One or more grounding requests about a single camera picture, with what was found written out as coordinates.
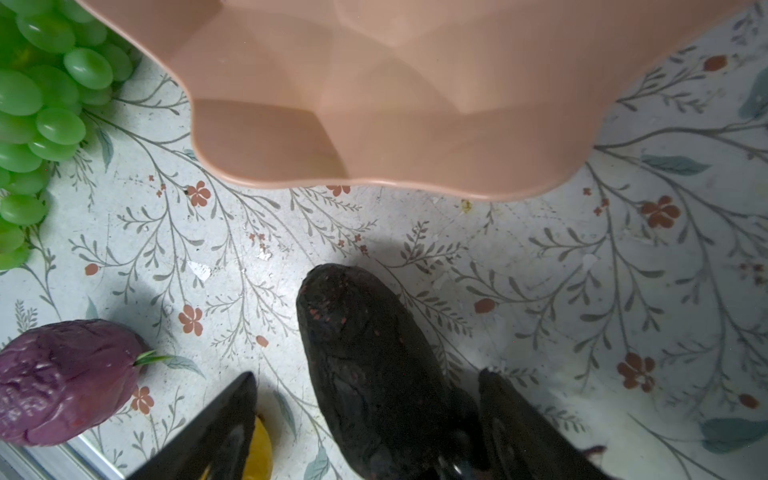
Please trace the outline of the purple passion fruit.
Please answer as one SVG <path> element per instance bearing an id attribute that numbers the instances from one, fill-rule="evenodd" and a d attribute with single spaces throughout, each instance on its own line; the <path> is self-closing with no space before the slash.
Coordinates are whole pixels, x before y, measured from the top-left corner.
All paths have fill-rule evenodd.
<path id="1" fill-rule="evenodd" d="M 28 330 L 1 350 L 1 440 L 65 443 L 120 410 L 143 367 L 168 359 L 130 328 L 108 320 Z"/>

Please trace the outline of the dark avocado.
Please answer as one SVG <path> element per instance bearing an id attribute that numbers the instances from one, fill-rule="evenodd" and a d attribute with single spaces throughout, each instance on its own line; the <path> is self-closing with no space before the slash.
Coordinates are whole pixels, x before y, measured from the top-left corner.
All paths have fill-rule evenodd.
<path id="1" fill-rule="evenodd" d="M 443 374 L 412 314 L 369 271 L 314 267 L 296 299 L 328 429 L 364 479 L 461 479 L 490 467 L 474 399 Z"/>

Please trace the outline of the green grape bunch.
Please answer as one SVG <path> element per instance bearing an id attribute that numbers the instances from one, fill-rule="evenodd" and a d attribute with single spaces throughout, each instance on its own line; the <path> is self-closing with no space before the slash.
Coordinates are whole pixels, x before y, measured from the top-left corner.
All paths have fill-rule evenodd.
<path id="1" fill-rule="evenodd" d="M 108 105 L 135 48 L 76 1 L 1 4 L 1 268 L 24 265 L 49 212 L 48 184 L 88 134 L 83 110 Z"/>

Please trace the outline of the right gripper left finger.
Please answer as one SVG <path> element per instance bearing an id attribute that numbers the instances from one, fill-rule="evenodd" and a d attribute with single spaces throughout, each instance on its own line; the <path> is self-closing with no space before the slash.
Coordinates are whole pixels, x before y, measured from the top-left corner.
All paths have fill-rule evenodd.
<path id="1" fill-rule="evenodd" d="M 256 406 L 255 376 L 244 372 L 129 479 L 242 478 L 255 431 Z"/>

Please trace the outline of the yellow lemon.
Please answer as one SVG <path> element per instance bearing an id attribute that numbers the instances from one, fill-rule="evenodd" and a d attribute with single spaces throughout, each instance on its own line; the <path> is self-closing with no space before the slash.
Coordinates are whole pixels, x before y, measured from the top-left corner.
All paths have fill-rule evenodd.
<path id="1" fill-rule="evenodd" d="M 272 442 L 262 417 L 257 415 L 242 480 L 270 480 L 273 465 Z"/>

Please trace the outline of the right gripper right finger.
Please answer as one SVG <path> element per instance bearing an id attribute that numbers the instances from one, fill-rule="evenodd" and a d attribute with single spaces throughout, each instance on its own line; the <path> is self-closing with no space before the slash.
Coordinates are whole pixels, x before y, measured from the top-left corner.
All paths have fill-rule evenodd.
<path id="1" fill-rule="evenodd" d="M 480 421 L 493 479 L 610 478 L 500 374 L 482 370 L 479 395 Z"/>

